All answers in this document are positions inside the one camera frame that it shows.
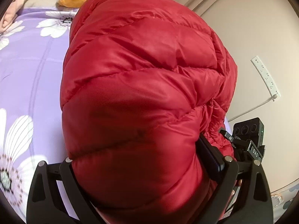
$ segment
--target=white flower print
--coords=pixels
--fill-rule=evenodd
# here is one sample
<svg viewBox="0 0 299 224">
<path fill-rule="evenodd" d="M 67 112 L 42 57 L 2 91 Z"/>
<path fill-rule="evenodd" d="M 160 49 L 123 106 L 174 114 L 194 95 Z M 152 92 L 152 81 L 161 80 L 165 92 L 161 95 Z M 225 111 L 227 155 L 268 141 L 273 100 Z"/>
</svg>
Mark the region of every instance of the white flower print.
<svg viewBox="0 0 299 224">
<path fill-rule="evenodd" d="M 6 31 L 0 33 L 0 50 L 2 50 L 9 44 L 9 38 L 7 37 L 13 35 L 16 32 L 20 32 L 23 28 L 25 28 L 25 26 L 20 26 L 22 22 L 22 20 L 16 21 Z"/>
<path fill-rule="evenodd" d="M 5 138 L 6 110 L 0 109 L 0 189 L 16 213 L 26 222 L 28 193 L 37 164 L 47 161 L 44 155 L 28 157 L 14 166 L 31 144 L 33 121 L 28 115 L 21 116 L 12 124 Z"/>
<path fill-rule="evenodd" d="M 46 12 L 46 15 L 52 18 L 41 21 L 36 27 L 43 28 L 40 32 L 41 36 L 51 36 L 58 38 L 62 36 L 65 31 L 70 29 L 71 23 L 77 12 Z"/>
</svg>

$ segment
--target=pink cloth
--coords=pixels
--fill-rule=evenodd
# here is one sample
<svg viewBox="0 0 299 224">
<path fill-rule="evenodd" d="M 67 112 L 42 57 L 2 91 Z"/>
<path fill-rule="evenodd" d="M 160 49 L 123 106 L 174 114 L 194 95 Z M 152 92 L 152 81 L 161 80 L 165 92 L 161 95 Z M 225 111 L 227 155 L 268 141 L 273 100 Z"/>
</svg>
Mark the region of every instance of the pink cloth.
<svg viewBox="0 0 299 224">
<path fill-rule="evenodd" d="M 6 31 L 17 17 L 18 10 L 24 5 L 25 0 L 13 0 L 0 21 L 0 33 Z"/>
</svg>

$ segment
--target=yellow plush toy part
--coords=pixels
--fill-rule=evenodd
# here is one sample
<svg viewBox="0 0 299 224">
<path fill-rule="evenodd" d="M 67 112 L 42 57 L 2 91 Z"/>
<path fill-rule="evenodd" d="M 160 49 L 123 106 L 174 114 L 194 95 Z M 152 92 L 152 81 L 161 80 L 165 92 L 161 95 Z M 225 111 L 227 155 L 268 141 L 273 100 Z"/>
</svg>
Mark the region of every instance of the yellow plush toy part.
<svg viewBox="0 0 299 224">
<path fill-rule="evenodd" d="M 79 8 L 85 3 L 86 0 L 59 0 L 58 3 L 61 6 L 70 8 Z"/>
</svg>

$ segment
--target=white power strip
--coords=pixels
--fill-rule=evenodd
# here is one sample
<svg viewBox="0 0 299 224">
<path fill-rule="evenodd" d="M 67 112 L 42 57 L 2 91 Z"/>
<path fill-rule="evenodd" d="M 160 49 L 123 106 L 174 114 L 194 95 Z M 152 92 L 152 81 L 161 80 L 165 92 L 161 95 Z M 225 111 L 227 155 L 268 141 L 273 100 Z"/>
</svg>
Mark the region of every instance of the white power strip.
<svg viewBox="0 0 299 224">
<path fill-rule="evenodd" d="M 276 100 L 279 99 L 281 97 L 281 94 L 280 94 L 273 78 L 271 77 L 269 71 L 267 70 L 264 63 L 261 61 L 261 59 L 258 56 L 256 56 L 251 60 L 251 62 L 255 65 L 256 69 L 258 70 L 259 74 L 261 75 L 262 79 L 264 80 L 271 96 L 276 94 L 277 95 Z"/>
</svg>

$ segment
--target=purple bed sheet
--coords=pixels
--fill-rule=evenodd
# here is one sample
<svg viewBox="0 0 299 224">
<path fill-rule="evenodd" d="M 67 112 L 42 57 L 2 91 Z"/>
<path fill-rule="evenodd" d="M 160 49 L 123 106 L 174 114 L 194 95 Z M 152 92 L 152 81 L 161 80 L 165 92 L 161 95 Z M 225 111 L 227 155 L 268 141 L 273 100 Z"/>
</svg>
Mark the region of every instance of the purple bed sheet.
<svg viewBox="0 0 299 224">
<path fill-rule="evenodd" d="M 59 90 L 75 14 L 22 9 L 0 34 L 0 189 L 25 222 L 38 162 L 66 158 Z M 59 190 L 68 213 L 76 218 L 62 183 Z"/>
</svg>

